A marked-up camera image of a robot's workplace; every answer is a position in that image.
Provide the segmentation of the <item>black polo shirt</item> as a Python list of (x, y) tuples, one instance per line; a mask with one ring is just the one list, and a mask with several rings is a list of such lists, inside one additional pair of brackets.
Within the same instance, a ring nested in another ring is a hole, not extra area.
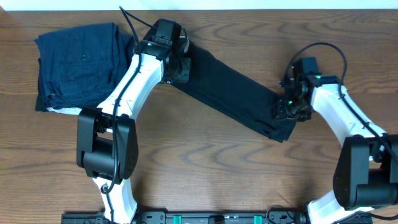
[(289, 139), (295, 121), (274, 119), (282, 96), (233, 70), (209, 51), (190, 43), (189, 81), (173, 86), (247, 128), (277, 142)]

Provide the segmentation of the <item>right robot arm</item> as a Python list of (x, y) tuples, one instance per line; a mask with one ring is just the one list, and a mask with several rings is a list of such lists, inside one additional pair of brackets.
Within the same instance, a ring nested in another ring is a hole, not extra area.
[(397, 135), (375, 125), (335, 75), (323, 75), (313, 57), (288, 66), (285, 96), (275, 119), (306, 121), (316, 112), (341, 144), (333, 188), (307, 204), (300, 223), (372, 223), (372, 210), (397, 205)]

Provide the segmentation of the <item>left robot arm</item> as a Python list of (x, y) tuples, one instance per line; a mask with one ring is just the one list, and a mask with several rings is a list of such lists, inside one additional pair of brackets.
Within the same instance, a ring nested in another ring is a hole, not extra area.
[(76, 163), (99, 188), (104, 212), (79, 218), (88, 223), (131, 223), (137, 211), (131, 176), (137, 163), (136, 119), (149, 93), (161, 82), (187, 82), (191, 60), (186, 30), (159, 19), (137, 43), (131, 64), (113, 92), (96, 108), (78, 115)]

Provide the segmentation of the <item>folded dark blue garment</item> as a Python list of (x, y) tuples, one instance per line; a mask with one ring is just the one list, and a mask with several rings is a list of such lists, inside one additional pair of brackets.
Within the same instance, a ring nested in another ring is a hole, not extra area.
[(135, 40), (110, 22), (48, 32), (35, 43), (44, 97), (58, 109), (105, 100), (127, 72)]

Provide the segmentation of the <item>folded black garment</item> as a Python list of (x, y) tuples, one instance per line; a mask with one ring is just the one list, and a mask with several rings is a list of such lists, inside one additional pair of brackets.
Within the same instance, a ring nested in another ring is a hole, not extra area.
[[(47, 111), (47, 108), (54, 108), (51, 106), (50, 103), (47, 103), (46, 97), (44, 97), (44, 91), (42, 89), (42, 85), (43, 85), (43, 81), (42, 81), (42, 62), (41, 62), (41, 58), (37, 59), (38, 64), (39, 64), (39, 76), (38, 76), (38, 80), (37, 80), (37, 98), (36, 98), (36, 102), (35, 102), (35, 111), (39, 111), (39, 112), (51, 112), (51, 111)], [(66, 106), (66, 107), (61, 107), (61, 108), (83, 108), (83, 105), (76, 105), (76, 106)]]

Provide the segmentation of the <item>folded white garment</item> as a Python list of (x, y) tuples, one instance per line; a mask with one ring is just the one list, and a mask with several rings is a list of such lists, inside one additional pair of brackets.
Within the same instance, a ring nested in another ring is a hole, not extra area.
[(61, 109), (47, 108), (47, 111), (77, 116), (80, 114), (81, 108), (61, 108)]

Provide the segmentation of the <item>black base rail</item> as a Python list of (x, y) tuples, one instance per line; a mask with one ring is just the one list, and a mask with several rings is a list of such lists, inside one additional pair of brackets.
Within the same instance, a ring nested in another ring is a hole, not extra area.
[[(111, 223), (102, 212), (94, 213), (66, 213), (62, 215), (61, 223), (68, 224), (100, 224)], [(267, 213), (165, 213), (143, 212), (136, 215), (131, 223), (137, 224), (305, 224), (310, 223), (304, 213), (296, 211), (283, 212), (271, 210)], [(364, 215), (345, 218), (342, 222), (348, 224), (371, 224), (371, 217)]]

